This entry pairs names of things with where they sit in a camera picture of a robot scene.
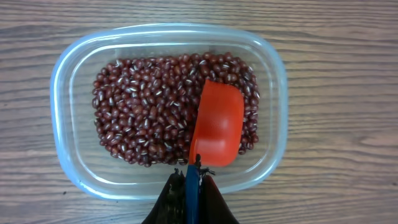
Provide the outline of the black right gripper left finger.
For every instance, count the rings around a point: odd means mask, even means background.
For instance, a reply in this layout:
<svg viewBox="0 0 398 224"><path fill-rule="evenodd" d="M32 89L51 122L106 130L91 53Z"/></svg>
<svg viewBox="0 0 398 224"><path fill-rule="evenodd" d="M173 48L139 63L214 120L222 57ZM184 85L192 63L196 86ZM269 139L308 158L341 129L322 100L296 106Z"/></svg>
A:
<svg viewBox="0 0 398 224"><path fill-rule="evenodd" d="M184 224L185 211L185 176L175 168L142 224Z"/></svg>

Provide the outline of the red measuring scoop blue handle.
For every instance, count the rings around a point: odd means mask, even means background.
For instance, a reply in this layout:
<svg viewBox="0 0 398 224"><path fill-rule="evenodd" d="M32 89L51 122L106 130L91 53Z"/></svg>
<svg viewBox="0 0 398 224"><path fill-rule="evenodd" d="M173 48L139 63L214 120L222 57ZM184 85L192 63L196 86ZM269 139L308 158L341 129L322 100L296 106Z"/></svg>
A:
<svg viewBox="0 0 398 224"><path fill-rule="evenodd" d="M243 129L244 102L231 85L207 80L190 146L185 181L186 222L198 222L202 165L224 167L238 155Z"/></svg>

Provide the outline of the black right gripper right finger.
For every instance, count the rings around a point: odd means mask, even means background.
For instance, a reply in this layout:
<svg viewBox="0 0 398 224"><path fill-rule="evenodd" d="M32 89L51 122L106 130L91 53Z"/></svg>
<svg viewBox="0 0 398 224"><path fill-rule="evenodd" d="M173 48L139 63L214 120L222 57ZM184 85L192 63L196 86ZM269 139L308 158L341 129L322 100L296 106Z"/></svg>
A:
<svg viewBox="0 0 398 224"><path fill-rule="evenodd" d="M209 168L200 169L199 224L239 224L218 190Z"/></svg>

